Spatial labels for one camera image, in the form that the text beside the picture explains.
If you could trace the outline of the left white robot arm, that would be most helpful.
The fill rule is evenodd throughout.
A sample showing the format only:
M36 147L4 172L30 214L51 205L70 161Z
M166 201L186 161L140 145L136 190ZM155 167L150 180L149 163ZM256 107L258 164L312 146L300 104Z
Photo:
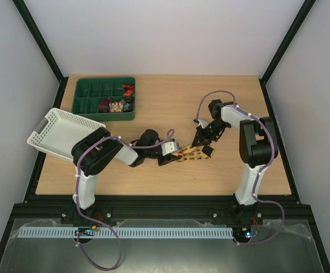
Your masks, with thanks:
M180 147L173 134L171 129L161 140L156 131L147 129L139 139L127 143L100 127L81 139L71 149L77 178L73 195L75 204L82 210L94 204L97 176L114 159L130 167L139 166L146 158L157 159L160 166L179 159L175 153Z

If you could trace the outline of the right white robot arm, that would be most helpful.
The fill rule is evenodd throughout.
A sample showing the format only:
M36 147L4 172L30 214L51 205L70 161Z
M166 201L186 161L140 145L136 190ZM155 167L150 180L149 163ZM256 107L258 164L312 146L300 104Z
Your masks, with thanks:
M238 204L231 208L231 217L238 223L250 217L248 205L258 201L258 190L273 160L278 156L278 144L272 118L256 117L233 102L213 100L208 105L210 123L195 116L197 125L193 147L208 145L220 139L226 129L239 131L239 154L244 163L241 182L235 192Z

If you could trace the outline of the yellow leopard print tie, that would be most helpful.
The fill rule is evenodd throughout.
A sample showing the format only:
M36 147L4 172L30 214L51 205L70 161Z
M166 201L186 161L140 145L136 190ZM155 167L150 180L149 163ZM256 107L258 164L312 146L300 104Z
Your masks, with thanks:
M173 153L177 162L209 159L213 156L215 149L210 145L191 146L187 145Z

